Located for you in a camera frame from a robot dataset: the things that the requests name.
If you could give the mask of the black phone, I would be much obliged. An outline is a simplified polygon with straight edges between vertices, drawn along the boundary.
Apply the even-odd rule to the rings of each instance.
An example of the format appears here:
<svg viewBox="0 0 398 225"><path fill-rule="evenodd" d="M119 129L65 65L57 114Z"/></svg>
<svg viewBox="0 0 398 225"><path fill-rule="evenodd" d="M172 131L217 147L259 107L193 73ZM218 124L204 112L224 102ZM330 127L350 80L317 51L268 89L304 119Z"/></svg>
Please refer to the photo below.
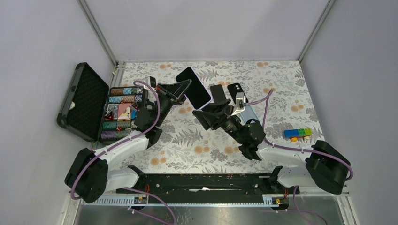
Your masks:
<svg viewBox="0 0 398 225"><path fill-rule="evenodd" d="M210 86L210 91L215 104L220 104L227 100L221 84Z"/></svg>

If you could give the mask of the light blue phone case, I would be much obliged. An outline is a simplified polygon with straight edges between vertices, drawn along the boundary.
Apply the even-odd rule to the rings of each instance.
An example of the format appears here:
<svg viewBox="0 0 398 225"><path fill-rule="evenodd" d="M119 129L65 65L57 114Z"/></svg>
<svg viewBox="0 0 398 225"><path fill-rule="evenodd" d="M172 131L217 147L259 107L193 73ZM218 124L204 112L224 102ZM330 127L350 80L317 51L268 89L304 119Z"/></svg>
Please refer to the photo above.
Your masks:
<svg viewBox="0 0 398 225"><path fill-rule="evenodd" d="M241 121L243 123L246 123L247 121L249 121L250 119L255 119L255 120L259 120L259 118L257 117L257 115L255 114L254 110L251 108L251 106L246 106L245 110L242 111L239 114Z"/></svg>

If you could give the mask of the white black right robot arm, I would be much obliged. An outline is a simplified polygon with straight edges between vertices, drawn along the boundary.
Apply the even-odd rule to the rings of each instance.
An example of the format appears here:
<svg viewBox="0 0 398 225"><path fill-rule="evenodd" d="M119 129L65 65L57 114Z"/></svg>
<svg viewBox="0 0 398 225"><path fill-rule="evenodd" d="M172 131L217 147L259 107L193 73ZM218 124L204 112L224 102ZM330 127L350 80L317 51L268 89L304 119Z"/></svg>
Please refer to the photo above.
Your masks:
<svg viewBox="0 0 398 225"><path fill-rule="evenodd" d="M192 114L205 130L221 128L237 143L242 155L249 160L279 161L269 187L275 193L287 187L318 187L339 195L346 181L353 177L351 163L325 141L318 140L311 148L286 146L267 139L260 121L251 118L243 124L233 114L234 107L226 100L222 104L209 104Z"/></svg>

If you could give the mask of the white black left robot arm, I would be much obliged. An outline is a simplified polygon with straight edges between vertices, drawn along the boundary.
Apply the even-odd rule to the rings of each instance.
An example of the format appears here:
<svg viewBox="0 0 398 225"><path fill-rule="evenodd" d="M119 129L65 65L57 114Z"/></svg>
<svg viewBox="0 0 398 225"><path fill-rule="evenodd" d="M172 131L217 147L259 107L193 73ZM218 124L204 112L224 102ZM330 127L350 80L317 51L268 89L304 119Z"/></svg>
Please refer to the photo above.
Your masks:
<svg viewBox="0 0 398 225"><path fill-rule="evenodd" d="M129 156L157 143L162 134L160 125L173 106L184 103L191 83L188 79L174 84L158 83L152 87L135 81L134 85L138 87L146 86L155 96L155 101L136 111L136 127L128 136L95 151L84 148L77 153L64 180L71 189L71 198L92 203L107 191L120 188L130 188L135 193L143 191L146 181L137 171L130 168L117 170L115 167Z"/></svg>

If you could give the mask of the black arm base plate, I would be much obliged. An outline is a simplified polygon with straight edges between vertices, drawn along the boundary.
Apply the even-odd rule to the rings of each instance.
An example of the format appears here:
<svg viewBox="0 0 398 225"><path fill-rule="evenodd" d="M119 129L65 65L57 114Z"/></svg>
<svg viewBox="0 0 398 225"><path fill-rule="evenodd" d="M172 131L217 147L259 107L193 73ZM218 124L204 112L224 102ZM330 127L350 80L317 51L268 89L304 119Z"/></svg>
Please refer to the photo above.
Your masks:
<svg viewBox="0 0 398 225"><path fill-rule="evenodd" d="M147 173L134 189L148 191L168 204L273 205L300 193L284 187L270 173Z"/></svg>

